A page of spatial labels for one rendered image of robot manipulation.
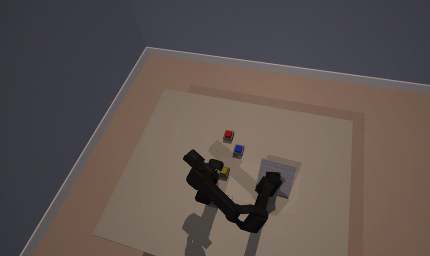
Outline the blue button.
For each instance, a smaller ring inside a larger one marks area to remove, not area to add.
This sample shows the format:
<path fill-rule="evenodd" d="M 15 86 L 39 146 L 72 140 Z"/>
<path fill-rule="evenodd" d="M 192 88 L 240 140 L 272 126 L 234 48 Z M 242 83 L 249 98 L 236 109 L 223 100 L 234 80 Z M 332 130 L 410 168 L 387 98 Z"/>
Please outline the blue button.
<path fill-rule="evenodd" d="M 242 156 L 244 152 L 244 146 L 235 145 L 233 155 Z"/>

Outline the red button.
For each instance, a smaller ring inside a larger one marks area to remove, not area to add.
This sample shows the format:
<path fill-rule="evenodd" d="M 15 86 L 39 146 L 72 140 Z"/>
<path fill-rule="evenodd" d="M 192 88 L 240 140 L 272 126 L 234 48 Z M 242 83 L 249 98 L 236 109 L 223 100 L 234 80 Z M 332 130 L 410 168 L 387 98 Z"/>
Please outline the red button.
<path fill-rule="evenodd" d="M 234 132 L 225 130 L 223 140 L 232 142 L 233 137 L 234 137 Z"/>

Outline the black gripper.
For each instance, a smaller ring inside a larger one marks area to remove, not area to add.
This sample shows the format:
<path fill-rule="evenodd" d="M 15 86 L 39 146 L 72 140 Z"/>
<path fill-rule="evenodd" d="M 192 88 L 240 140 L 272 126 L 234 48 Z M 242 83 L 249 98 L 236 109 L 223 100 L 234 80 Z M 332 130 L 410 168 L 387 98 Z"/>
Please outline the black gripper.
<path fill-rule="evenodd" d="M 222 168 L 224 166 L 223 162 L 216 160 L 216 159 L 210 159 L 209 161 L 210 164 L 212 164 L 214 166 L 215 171 L 217 172 L 217 170 L 222 171 Z M 217 184 L 219 180 L 219 176 L 217 176 L 213 182 L 214 184 Z M 202 191 L 197 191 L 197 194 L 195 196 L 195 200 L 199 203 L 203 203 L 205 205 L 209 205 L 211 200 L 202 192 Z"/>

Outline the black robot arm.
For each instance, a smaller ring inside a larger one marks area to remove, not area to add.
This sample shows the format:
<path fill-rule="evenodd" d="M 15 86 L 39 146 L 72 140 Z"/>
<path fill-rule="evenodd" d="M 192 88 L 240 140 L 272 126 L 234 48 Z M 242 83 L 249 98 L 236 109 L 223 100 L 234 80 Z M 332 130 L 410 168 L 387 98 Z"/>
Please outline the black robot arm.
<path fill-rule="evenodd" d="M 258 197 L 255 205 L 238 205 L 214 184 L 213 180 L 219 174 L 214 166 L 204 162 L 205 159 L 194 149 L 188 152 L 183 160 L 192 167 L 186 180 L 191 187 L 202 191 L 225 214 L 226 219 L 235 223 L 241 230 L 255 234 L 259 232 L 268 220 L 266 208 L 269 197 L 272 197 L 282 184 L 280 173 L 267 172 L 266 176 L 262 177 L 256 185 Z M 248 214 L 244 222 L 238 219 L 240 214 Z"/>

